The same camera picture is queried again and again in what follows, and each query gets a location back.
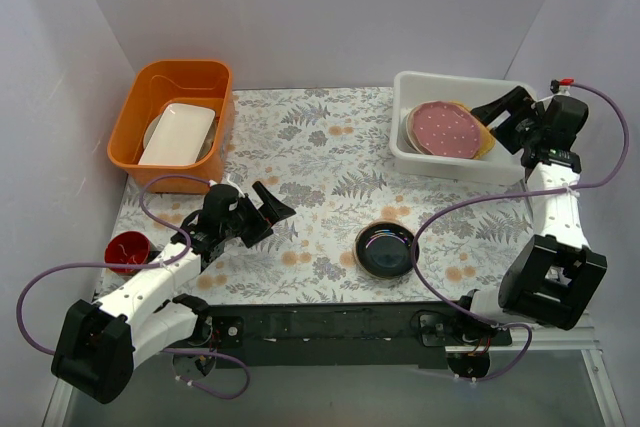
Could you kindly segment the white ribbed soup plate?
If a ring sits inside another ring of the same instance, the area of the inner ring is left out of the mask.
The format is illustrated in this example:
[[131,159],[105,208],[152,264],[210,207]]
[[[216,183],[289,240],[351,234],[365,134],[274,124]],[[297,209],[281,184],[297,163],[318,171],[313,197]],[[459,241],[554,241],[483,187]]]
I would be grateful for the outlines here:
[[399,137],[402,139],[402,142],[404,144],[404,150],[406,152],[412,152],[415,153],[416,150],[411,142],[410,136],[409,136],[409,131],[408,131],[408,113],[406,113],[400,120],[400,124],[399,124]]

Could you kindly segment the cream and blue plate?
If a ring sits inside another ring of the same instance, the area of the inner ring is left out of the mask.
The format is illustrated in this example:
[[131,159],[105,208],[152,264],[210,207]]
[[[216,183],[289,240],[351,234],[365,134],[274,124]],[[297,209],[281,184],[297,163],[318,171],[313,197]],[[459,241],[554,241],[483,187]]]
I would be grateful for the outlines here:
[[410,111],[408,113],[407,124],[408,124],[408,131],[409,131],[411,142],[416,150],[416,153],[420,153],[421,155],[430,155],[430,152],[427,149],[425,149],[417,140],[417,137],[413,131],[413,117],[414,117],[414,114],[412,111]]

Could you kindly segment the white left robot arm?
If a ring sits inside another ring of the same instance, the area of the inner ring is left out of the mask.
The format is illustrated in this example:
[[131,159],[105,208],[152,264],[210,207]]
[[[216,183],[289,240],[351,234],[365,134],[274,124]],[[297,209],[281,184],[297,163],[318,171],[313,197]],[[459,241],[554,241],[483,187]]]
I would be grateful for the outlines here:
[[216,330],[209,304],[179,288],[198,277],[240,239],[251,248],[295,211],[261,183],[256,206],[235,184],[212,182],[200,209],[189,214],[156,258],[119,289],[67,311],[51,372],[102,404],[117,398],[134,370],[171,345],[205,345]]

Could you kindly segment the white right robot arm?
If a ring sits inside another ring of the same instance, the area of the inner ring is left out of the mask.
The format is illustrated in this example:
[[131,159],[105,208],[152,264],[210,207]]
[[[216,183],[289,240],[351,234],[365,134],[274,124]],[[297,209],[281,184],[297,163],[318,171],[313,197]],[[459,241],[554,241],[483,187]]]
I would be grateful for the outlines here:
[[487,319],[528,319],[563,330],[573,328],[607,270],[583,233],[578,193],[582,165],[572,146],[588,118],[588,106],[569,94],[569,79],[554,80],[551,96],[534,100],[522,87],[472,115],[489,127],[510,153],[521,155],[530,193],[533,236],[494,290],[470,291],[452,320],[454,336],[475,344],[489,331]]

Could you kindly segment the yellow woven bamboo tray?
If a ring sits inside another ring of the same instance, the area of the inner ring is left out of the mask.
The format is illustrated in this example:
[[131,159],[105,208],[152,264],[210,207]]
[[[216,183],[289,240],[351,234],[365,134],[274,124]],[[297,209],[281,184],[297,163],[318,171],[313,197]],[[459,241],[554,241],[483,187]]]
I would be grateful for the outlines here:
[[492,136],[490,130],[482,124],[476,117],[471,114],[471,110],[467,108],[464,104],[459,102],[454,102],[454,105],[458,106],[460,109],[465,111],[470,115],[471,120],[475,123],[479,131],[479,147],[474,155],[474,160],[480,160],[484,158],[495,146],[495,138]]

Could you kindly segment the dark pink scalloped plate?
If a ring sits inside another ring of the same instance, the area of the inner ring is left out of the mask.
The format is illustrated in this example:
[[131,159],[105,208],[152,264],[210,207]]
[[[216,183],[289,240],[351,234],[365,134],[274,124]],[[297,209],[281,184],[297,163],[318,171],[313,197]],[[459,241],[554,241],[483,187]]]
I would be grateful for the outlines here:
[[451,102],[433,101],[412,110],[418,142],[439,157],[472,159],[479,147],[479,131],[469,114]]

